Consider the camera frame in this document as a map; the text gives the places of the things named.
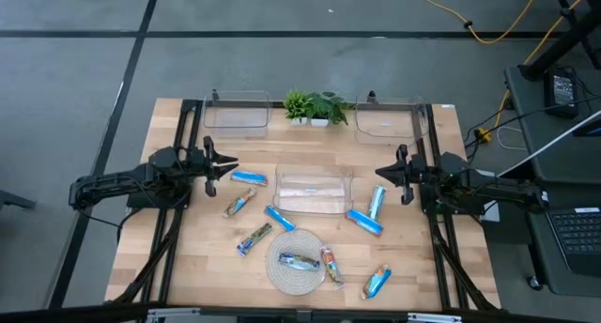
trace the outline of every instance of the black floor stripe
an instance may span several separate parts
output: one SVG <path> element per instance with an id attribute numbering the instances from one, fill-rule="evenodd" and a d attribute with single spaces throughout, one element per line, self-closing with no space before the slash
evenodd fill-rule
<path id="1" fill-rule="evenodd" d="M 100 147 L 90 173 L 91 175 L 104 174 L 104 170 L 106 169 L 106 164 L 109 159 L 109 154 L 111 153 L 111 148 L 113 147 L 113 141 L 115 140 L 119 120 L 123 114 L 125 102 L 127 100 L 128 93 L 130 92 L 133 74 L 135 73 L 135 68 L 138 65 L 138 60 L 140 59 L 140 54 L 142 53 L 142 47 L 144 46 L 144 33 L 148 29 L 156 4 L 157 0 L 148 0 L 148 4 L 146 5 L 144 18 L 142 19 L 140 30 L 138 31 L 138 37 L 133 44 L 130 60 L 128 61 L 128 65 L 125 69 L 125 74 L 123 75 L 123 80 L 121 81 L 121 87 L 117 93 L 113 112 L 109 118 L 104 135 L 102 136 Z M 48 307 L 50 309 L 56 309 L 63 306 L 63 302 L 67 296 L 67 291 L 69 290 L 69 283 L 73 275 L 73 271 L 75 270 L 75 265 L 77 264 L 77 258 L 79 256 L 79 252 L 81 251 L 82 244 L 84 243 L 85 231 L 87 230 L 88 224 L 89 219 L 78 214 L 77 223 L 75 224 L 73 233 L 70 238 L 68 238 L 69 247 L 66 250 L 65 258 L 63 259 L 62 266 L 58 272 L 58 276 L 54 284 L 54 291 L 49 300 Z"/>
<path id="2" fill-rule="evenodd" d="M 0 30 L 0 38 L 137 38 L 138 31 L 112 30 Z"/>

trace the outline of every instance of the woven placemat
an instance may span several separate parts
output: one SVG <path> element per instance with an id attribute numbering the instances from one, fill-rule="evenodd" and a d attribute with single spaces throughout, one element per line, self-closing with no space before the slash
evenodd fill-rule
<path id="1" fill-rule="evenodd" d="M 289 295 L 304 295 L 317 289 L 326 276 L 319 248 L 323 243 L 312 233 L 295 229 L 285 232 L 271 243 L 265 265 L 275 287 Z M 319 271 L 297 270 L 278 261 L 281 253 L 301 254 L 319 261 Z"/>

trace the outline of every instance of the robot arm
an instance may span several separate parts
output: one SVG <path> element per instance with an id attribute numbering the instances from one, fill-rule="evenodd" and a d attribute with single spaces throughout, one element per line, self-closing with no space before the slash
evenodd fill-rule
<path id="1" fill-rule="evenodd" d="M 108 197 L 138 192 L 150 195 L 157 204 L 161 200 L 177 200 L 189 191 L 196 177 L 206 177 L 205 192 L 215 196 L 214 180 L 236 168 L 238 164 L 232 162 L 237 160 L 218 154 L 212 140 L 206 136 L 204 150 L 197 147 L 188 150 L 183 161 L 173 147 L 166 147 L 152 154 L 147 163 L 130 171 L 78 178 L 70 186 L 69 205 L 83 210 Z"/>
<path id="2" fill-rule="evenodd" d="M 403 187 L 403 205 L 413 200 L 409 183 L 417 183 L 427 197 L 423 202 L 443 204 L 456 214 L 481 215 L 490 201 L 511 202 L 530 212 L 546 209 L 543 191 L 530 181 L 484 176 L 448 152 L 440 156 L 438 166 L 426 166 L 419 154 L 407 162 L 407 155 L 407 146 L 401 145 L 396 151 L 396 163 L 376 170 L 394 186 Z"/>

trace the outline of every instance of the clear plastic container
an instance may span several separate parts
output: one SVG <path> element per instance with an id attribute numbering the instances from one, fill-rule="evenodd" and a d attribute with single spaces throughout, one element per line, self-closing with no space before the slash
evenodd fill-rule
<path id="1" fill-rule="evenodd" d="M 421 97 L 358 96 L 355 125 L 355 139 L 360 144 L 411 146 L 428 134 L 425 102 Z"/>
<path id="2" fill-rule="evenodd" d="M 278 164 L 273 205 L 304 214 L 345 214 L 352 208 L 352 169 L 332 165 Z"/>
<path id="3" fill-rule="evenodd" d="M 217 91 L 205 96 L 203 126 L 210 135 L 263 136 L 270 123 L 266 91 Z"/>

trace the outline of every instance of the wooden table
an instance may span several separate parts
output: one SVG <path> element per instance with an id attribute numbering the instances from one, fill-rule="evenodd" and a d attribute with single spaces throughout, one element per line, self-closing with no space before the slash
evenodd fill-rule
<path id="1" fill-rule="evenodd" d="M 181 100 L 157 100 L 142 162 L 155 150 L 172 145 L 180 105 Z M 465 157 L 454 106 L 433 105 L 433 110 L 440 152 Z M 194 184 L 177 245 L 170 304 L 336 310 L 441 309 L 432 243 L 427 219 L 421 212 L 419 193 L 416 192 L 413 203 L 401 205 L 402 189 L 396 189 L 374 174 L 375 168 L 394 163 L 395 146 L 357 143 L 353 114 L 348 113 L 348 118 L 349 126 L 293 128 L 285 120 L 284 109 L 273 109 L 269 132 L 264 138 L 240 141 L 213 137 L 218 152 L 239 158 L 241 169 L 266 174 L 271 182 L 275 181 L 277 163 L 350 166 L 354 174 L 356 209 L 367 209 L 376 184 L 388 189 L 379 217 L 384 232 L 379 238 L 342 216 L 286 215 L 292 223 L 310 230 L 332 248 L 346 279 L 344 288 L 335 290 L 331 280 L 326 278 L 317 290 L 305 296 L 288 296 L 276 289 L 266 274 L 265 254 L 284 229 L 263 213 L 265 205 L 271 203 L 275 183 L 258 187 L 257 196 L 239 214 L 226 219 L 222 216 L 223 210 L 249 187 L 226 176 L 216 183 L 217 197 L 214 198 L 205 195 L 204 183 Z M 207 130 L 201 129 L 199 144 L 206 133 Z M 415 146 L 410 147 L 411 150 L 415 152 Z M 430 146 L 426 145 L 426 151 L 430 151 Z M 431 163 L 431 152 L 428 156 Z M 145 209 L 125 225 L 106 299 L 113 299 L 125 290 L 145 264 L 157 212 L 157 209 Z M 241 257 L 236 245 L 264 223 L 272 223 L 273 231 L 249 255 Z M 455 216 L 455 232 L 463 267 L 488 300 L 499 305 L 482 228 L 469 216 Z M 382 263 L 391 267 L 393 276 L 375 298 L 362 300 L 361 288 Z M 152 299 L 158 296 L 161 276 L 159 266 Z M 447 279 L 452 303 L 456 305 L 453 274 L 448 266 Z"/>

